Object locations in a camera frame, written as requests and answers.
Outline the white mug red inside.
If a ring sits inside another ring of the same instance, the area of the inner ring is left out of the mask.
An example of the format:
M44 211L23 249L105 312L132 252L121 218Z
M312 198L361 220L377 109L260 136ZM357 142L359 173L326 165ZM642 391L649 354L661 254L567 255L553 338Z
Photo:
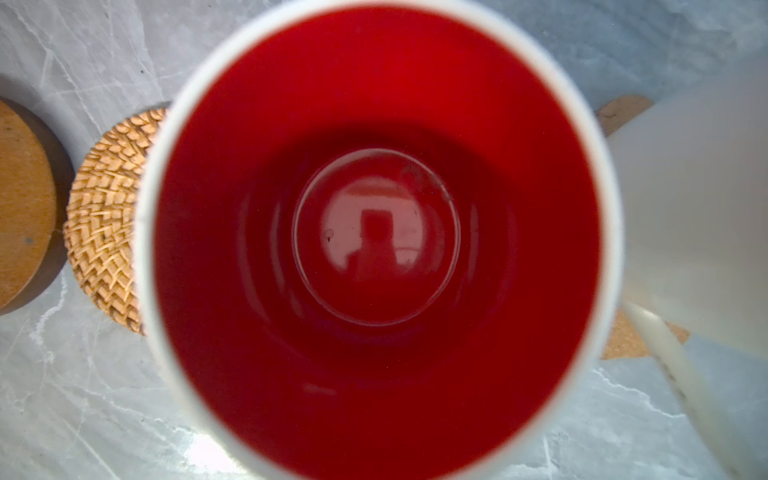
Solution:
M624 263L595 116L473 1L289 1L184 85L134 264L164 379L266 479L488 479L599 358Z

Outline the cork paw print coaster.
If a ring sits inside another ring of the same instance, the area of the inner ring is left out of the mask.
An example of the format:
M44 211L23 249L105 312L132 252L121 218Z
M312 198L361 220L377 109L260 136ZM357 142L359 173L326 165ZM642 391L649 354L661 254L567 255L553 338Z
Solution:
M622 95L600 107L596 111L596 116L604 135L609 137L653 105L654 102L651 99L642 95ZM601 359L615 360L648 356L650 356L650 352L643 339L630 324L626 315L619 310L612 324L611 333L603 349Z

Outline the woven rattan round coaster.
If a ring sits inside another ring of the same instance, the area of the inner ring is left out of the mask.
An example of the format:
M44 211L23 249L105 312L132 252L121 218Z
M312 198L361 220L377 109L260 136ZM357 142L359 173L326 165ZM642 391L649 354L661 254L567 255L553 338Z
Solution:
M142 335L133 272L138 188L165 108L124 119L84 157L72 183L64 243L80 288L110 319Z

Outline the plain white mug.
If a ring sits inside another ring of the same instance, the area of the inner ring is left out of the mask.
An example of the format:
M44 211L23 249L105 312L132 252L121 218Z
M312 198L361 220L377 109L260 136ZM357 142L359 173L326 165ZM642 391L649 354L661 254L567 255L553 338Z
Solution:
M767 55L667 100L609 104L626 238L621 308L733 479L767 469L673 333L767 354Z

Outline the brown round wooden coaster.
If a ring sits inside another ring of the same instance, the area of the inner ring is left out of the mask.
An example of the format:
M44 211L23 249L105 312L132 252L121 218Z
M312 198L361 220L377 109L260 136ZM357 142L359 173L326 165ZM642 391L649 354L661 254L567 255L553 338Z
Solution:
M31 302L67 260L70 157L33 112L1 100L1 313Z

